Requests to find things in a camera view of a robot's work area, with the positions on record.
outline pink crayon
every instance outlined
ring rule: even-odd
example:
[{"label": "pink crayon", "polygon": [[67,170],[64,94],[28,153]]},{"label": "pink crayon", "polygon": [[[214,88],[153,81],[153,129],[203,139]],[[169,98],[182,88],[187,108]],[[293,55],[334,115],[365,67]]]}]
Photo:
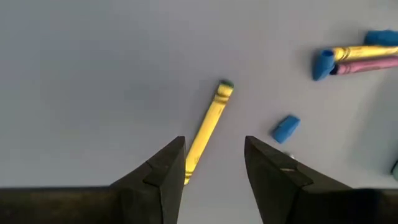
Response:
[{"label": "pink crayon", "polygon": [[383,68],[398,67],[398,57],[391,56],[370,60],[337,63],[331,75],[346,75],[356,72],[379,70]]}]

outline gray table surface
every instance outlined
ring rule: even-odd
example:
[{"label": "gray table surface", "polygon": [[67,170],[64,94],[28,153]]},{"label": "gray table surface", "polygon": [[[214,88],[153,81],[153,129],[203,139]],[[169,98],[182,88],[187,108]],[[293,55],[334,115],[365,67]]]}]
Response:
[{"label": "gray table surface", "polygon": [[[397,187],[398,70],[313,82],[316,49],[398,29],[395,0],[0,1],[0,185],[106,185],[177,135],[189,148],[220,78],[235,91],[179,223],[260,223],[255,135],[352,187]],[[297,132],[268,132],[292,113]]]}]

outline yellow crayon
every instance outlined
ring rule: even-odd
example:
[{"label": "yellow crayon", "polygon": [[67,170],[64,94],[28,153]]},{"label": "yellow crayon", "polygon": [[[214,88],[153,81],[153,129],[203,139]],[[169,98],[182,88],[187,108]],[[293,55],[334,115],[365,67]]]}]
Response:
[{"label": "yellow crayon", "polygon": [[386,56],[398,53],[398,47],[383,46],[335,47],[332,50],[335,53],[335,61]]},{"label": "yellow crayon", "polygon": [[193,171],[198,164],[200,156],[205,150],[207,142],[209,141],[209,138],[216,127],[216,124],[233,90],[233,84],[228,81],[221,81],[220,85],[218,86],[216,95],[213,98],[213,102],[211,102],[205,119],[200,126],[199,132],[193,140],[187,160],[185,161],[185,185],[189,183]]}]

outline crayon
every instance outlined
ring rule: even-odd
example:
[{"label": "crayon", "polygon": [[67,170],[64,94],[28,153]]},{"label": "crayon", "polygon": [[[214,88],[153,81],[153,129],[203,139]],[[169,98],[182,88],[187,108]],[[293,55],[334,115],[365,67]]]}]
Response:
[{"label": "crayon", "polygon": [[398,57],[375,58],[370,60],[337,63],[331,75],[344,75],[356,72],[398,67]]},{"label": "crayon", "polygon": [[332,49],[335,61],[354,60],[369,57],[386,56],[398,53],[398,47],[357,46],[335,47]]},{"label": "crayon", "polygon": [[234,86],[229,81],[221,81],[218,86],[217,92],[211,102],[211,105],[206,113],[199,132],[192,142],[191,149],[189,150],[187,160],[185,161],[185,182],[184,185],[189,183],[189,180],[195,170],[200,156],[202,155],[209,138],[216,127],[216,124],[232,94]]}]

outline black metal jaw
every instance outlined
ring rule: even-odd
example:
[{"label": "black metal jaw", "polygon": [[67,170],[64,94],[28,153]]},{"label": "black metal jaw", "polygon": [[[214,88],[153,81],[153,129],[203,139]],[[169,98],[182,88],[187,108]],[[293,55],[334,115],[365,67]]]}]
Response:
[{"label": "black metal jaw", "polygon": [[247,136],[249,181],[266,224],[398,223],[398,191],[351,189]]},{"label": "black metal jaw", "polygon": [[174,224],[184,177],[177,137],[109,187],[0,189],[0,223]]}]

